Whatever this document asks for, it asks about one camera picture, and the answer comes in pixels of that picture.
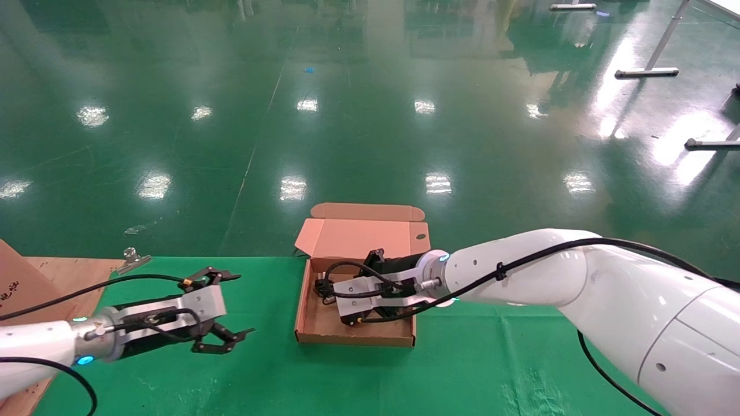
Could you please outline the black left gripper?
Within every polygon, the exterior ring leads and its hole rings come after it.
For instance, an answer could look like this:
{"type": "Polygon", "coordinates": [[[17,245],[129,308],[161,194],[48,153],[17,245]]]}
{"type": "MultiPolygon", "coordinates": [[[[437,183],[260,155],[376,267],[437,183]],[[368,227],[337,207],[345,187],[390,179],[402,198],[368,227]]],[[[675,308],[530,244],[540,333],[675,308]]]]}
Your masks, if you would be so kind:
{"type": "MultiPolygon", "coordinates": [[[[190,277],[183,279],[183,291],[196,291],[209,286],[217,286],[224,281],[235,281],[241,278],[241,274],[233,274],[229,270],[215,269],[208,266],[190,277]]],[[[191,352],[196,354],[224,355],[233,351],[235,346],[243,342],[248,334],[256,329],[249,328],[240,332],[232,332],[220,323],[204,323],[202,326],[188,326],[169,330],[168,334],[155,331],[154,335],[130,340],[124,344],[118,360],[135,357],[169,347],[178,343],[190,343],[191,352]],[[221,341],[220,344],[206,343],[204,339],[208,335],[214,335],[221,341]]]]}

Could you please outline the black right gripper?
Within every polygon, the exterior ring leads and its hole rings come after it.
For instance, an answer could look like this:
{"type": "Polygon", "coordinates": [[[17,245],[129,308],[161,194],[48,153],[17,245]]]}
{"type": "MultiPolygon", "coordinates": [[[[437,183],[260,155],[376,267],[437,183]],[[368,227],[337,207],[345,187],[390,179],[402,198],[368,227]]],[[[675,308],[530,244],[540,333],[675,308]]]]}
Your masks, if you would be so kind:
{"type": "MultiPolygon", "coordinates": [[[[386,258],[385,250],[383,248],[377,248],[368,253],[367,258],[363,264],[372,269],[375,274],[380,274],[387,280],[407,280],[417,279],[423,275],[423,267],[425,265],[424,258],[427,256],[427,252],[398,257],[398,258],[386,258]]],[[[359,313],[352,313],[346,315],[346,326],[351,328],[358,328],[365,325],[367,319],[372,320],[377,316],[374,311],[360,311],[359,313]]]]}

